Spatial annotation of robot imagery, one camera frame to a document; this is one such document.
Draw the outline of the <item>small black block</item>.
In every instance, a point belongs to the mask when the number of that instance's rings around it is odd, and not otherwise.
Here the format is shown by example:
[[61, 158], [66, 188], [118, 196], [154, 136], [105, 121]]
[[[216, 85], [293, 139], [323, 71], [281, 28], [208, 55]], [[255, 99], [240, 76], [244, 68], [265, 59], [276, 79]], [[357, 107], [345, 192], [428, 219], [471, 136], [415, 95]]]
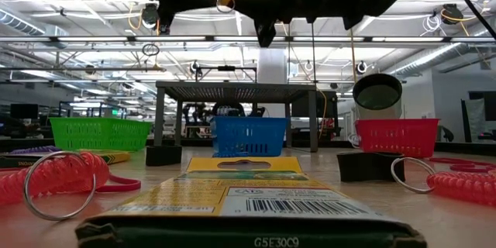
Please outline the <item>small black block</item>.
[[146, 165], [148, 167], [180, 164], [181, 158], [181, 146], [148, 146], [146, 148]]
[[403, 155], [388, 152], [346, 152], [338, 153], [336, 157], [342, 182], [395, 182], [391, 165]]

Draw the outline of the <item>yellow green crayon box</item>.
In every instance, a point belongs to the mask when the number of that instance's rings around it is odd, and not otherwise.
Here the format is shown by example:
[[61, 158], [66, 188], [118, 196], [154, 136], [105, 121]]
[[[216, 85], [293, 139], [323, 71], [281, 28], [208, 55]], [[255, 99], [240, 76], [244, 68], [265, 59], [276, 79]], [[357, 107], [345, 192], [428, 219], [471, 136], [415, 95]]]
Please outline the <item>yellow green crayon box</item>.
[[[125, 151], [90, 150], [90, 153], [100, 156], [107, 164], [125, 162], [131, 158], [131, 153]], [[48, 152], [18, 154], [0, 153], [0, 171], [30, 167], [47, 154]]]
[[78, 248], [427, 248], [410, 225], [309, 177], [295, 157], [195, 157], [75, 233]]

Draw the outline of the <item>purple coil wristband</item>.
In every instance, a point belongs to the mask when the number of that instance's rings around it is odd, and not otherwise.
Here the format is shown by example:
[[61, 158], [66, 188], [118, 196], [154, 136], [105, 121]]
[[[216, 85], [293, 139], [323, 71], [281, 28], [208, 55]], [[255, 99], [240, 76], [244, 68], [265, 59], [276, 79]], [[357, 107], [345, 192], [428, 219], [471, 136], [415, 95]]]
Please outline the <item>purple coil wristband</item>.
[[35, 146], [26, 149], [18, 149], [9, 152], [9, 154], [30, 154], [30, 153], [51, 153], [60, 151], [60, 148], [55, 146]]

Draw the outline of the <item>red coil wristband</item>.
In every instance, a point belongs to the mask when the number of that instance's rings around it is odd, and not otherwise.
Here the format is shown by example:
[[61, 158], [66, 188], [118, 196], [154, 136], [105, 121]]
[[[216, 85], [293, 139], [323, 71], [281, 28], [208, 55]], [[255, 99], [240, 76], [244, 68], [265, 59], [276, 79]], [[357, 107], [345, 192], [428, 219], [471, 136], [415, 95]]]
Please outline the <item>red coil wristband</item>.
[[[415, 188], [396, 174], [396, 165], [404, 161], [417, 164], [428, 172], [427, 188]], [[391, 174], [403, 188], [417, 194], [434, 194], [496, 208], [496, 170], [491, 170], [487, 174], [459, 172], [450, 169], [449, 171], [436, 172], [423, 160], [402, 157], [393, 161]]]
[[[110, 178], [109, 166], [91, 152], [57, 151], [41, 157], [32, 166], [0, 177], [0, 205], [22, 202], [36, 216], [62, 221], [80, 213], [96, 190]], [[84, 204], [66, 215], [50, 215], [39, 210], [33, 199], [39, 195], [87, 192]]]

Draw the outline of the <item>white building column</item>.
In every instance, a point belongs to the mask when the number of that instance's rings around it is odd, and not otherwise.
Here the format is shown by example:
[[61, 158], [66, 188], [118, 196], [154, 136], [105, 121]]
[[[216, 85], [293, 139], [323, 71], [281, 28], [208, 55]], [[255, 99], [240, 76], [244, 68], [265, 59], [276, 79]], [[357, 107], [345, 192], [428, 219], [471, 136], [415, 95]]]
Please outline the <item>white building column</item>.
[[[263, 84], [286, 84], [287, 61], [284, 49], [262, 48], [257, 62], [257, 80]], [[285, 117], [284, 104], [261, 103], [266, 109], [265, 117]]]

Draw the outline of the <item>black background robot station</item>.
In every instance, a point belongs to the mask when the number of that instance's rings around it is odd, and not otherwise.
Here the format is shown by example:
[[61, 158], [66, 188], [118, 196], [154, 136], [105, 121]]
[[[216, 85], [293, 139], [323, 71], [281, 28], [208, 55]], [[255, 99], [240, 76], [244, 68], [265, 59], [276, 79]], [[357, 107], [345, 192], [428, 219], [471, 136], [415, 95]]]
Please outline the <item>black background robot station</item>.
[[240, 103], [219, 103], [214, 104], [211, 109], [207, 109], [204, 102], [187, 103], [182, 108], [182, 114], [186, 120], [189, 116], [194, 119], [206, 120], [209, 116], [255, 116], [261, 117], [265, 113], [264, 108], [257, 109], [257, 112], [251, 112], [249, 115], [244, 111], [244, 107]]

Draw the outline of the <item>blue plastic basket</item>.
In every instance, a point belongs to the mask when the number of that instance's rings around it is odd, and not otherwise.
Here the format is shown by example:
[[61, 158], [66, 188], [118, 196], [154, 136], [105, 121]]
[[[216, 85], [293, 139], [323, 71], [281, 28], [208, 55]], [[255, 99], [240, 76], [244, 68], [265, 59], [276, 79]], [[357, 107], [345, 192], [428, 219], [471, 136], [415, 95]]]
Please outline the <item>blue plastic basket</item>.
[[278, 157], [286, 118], [215, 116], [210, 122], [214, 157]]

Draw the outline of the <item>green plastic basket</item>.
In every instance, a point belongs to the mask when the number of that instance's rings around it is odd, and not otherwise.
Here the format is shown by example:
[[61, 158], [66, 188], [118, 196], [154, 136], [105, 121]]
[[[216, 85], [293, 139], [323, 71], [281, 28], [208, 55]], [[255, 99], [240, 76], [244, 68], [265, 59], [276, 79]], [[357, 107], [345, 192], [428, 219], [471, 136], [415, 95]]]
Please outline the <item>green plastic basket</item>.
[[55, 146], [63, 150], [137, 151], [146, 145], [150, 123], [112, 118], [51, 118]]

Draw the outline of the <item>red plastic basket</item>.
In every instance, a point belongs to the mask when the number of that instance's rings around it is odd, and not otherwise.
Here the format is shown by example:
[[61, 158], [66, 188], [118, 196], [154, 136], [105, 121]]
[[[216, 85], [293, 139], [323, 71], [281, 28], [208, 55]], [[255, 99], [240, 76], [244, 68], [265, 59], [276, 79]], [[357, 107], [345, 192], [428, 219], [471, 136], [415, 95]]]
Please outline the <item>red plastic basket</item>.
[[361, 119], [355, 127], [365, 152], [428, 158], [434, 152], [438, 123], [438, 119]]

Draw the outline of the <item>black monitor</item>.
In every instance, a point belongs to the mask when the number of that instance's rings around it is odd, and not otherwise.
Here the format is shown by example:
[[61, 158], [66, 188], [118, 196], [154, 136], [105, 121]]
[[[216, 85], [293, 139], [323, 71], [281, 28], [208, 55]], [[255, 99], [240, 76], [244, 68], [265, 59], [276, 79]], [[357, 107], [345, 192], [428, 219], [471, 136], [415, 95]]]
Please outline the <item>black monitor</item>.
[[39, 106], [37, 104], [11, 104], [10, 116], [14, 119], [37, 119]]
[[469, 91], [461, 108], [465, 142], [496, 144], [496, 91]]

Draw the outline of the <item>long ceiling light rail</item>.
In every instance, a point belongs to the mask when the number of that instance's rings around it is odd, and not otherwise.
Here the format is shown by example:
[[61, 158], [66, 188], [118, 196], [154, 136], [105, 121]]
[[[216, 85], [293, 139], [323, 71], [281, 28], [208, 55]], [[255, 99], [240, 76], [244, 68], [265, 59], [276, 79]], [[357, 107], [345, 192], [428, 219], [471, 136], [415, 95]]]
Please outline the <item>long ceiling light rail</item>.
[[[365, 43], [496, 43], [489, 36], [355, 36]], [[0, 36], [0, 43], [72, 43], [72, 42], [258, 42], [255, 36]], [[348, 36], [275, 36], [273, 43], [348, 43]]]

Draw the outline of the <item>silver ceiling duct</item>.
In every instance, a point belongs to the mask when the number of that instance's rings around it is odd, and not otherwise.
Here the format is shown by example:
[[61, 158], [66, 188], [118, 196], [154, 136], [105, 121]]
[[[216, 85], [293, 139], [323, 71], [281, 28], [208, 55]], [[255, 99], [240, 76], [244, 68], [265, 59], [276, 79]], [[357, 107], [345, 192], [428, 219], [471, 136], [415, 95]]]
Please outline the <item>silver ceiling duct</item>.
[[68, 32], [59, 26], [37, 22], [3, 5], [0, 5], [0, 25], [14, 29], [24, 36], [68, 35]]
[[385, 74], [401, 77], [412, 76], [436, 65], [463, 56], [476, 49], [477, 44], [451, 43], [435, 49], [422, 50], [395, 63], [384, 71]]

